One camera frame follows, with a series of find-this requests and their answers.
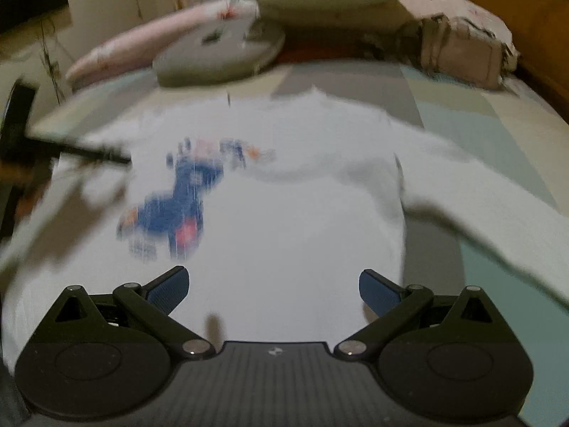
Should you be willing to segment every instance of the bed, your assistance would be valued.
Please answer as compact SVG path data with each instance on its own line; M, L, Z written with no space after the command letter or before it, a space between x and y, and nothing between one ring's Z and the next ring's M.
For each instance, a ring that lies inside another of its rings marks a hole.
M141 70L83 90L38 123L34 133L81 136L119 116L136 116L187 98L220 91L239 97L287 96L315 85L330 95L382 107L396 118L454 141L569 216L569 126L522 82L509 82L517 95L427 77L403 65L323 61L281 65L220 87L164 90L152 71ZM569 416L569 312L469 240L428 220L408 218L406 222L403 282L426 285L438 294L456 294L467 284L482 286L534 364L534 384L523 419L535 426L561 424ZM18 299L26 280L26 273L19 272L11 260L25 252L26 238L37 229L20 230L10 251L3 253L0 290L11 300ZM54 284L54 294L59 295L66 285ZM29 309L33 313L33 304ZM4 356L9 361L15 358L7 354L10 326L13 322L26 326L28 320L12 316L8 306L2 314Z

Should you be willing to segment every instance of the metal pivot screw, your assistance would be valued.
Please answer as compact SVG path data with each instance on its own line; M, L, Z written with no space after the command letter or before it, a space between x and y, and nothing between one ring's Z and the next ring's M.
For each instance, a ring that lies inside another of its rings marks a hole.
M367 349L368 346L360 341L343 341L338 345L338 350L349 356L361 355Z
M201 339L192 339L182 344L182 350L190 355L203 355L210 348L209 342L202 341Z

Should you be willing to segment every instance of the shirt sleeve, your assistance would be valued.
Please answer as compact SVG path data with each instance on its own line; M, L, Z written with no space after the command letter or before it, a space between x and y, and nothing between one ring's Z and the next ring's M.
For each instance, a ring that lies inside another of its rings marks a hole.
M442 218L569 305L569 219L455 144L391 121L406 212Z

